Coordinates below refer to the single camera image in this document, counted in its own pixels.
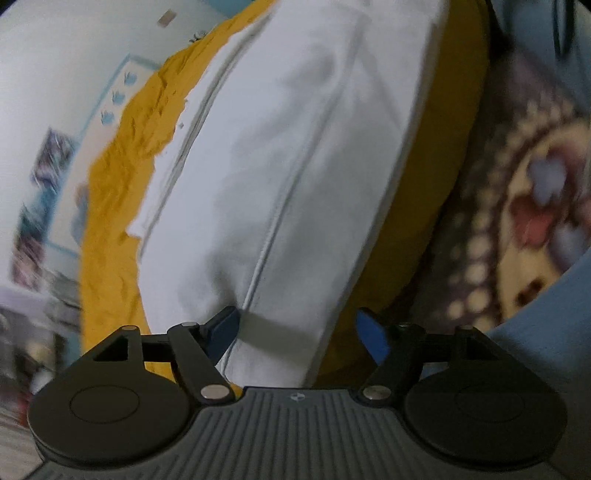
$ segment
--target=pillow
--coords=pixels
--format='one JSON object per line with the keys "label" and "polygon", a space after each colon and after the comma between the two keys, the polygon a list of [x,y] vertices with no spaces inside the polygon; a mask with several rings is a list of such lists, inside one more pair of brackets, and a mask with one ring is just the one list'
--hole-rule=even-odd
{"label": "pillow", "polygon": [[252,34],[258,31],[260,23],[265,21],[267,16],[268,13],[266,12],[244,30],[231,36],[228,42],[212,58],[197,85],[192,88],[185,98],[184,109],[176,122],[172,140],[164,147],[162,152],[154,157],[154,172],[138,213],[126,229],[128,235],[140,239],[143,239],[146,235],[150,224],[153,223],[158,214],[160,205],[162,205],[174,174],[177,154],[187,141],[187,137],[191,132],[189,126],[193,118],[197,116],[197,113],[203,107],[202,103],[207,98],[208,92],[215,88],[218,74],[226,67],[226,62],[233,58],[232,53],[236,49],[244,47],[245,43],[251,39]]}
{"label": "pillow", "polygon": [[283,0],[231,52],[144,236],[152,333],[235,304],[229,380],[311,383],[395,192],[443,7]]}

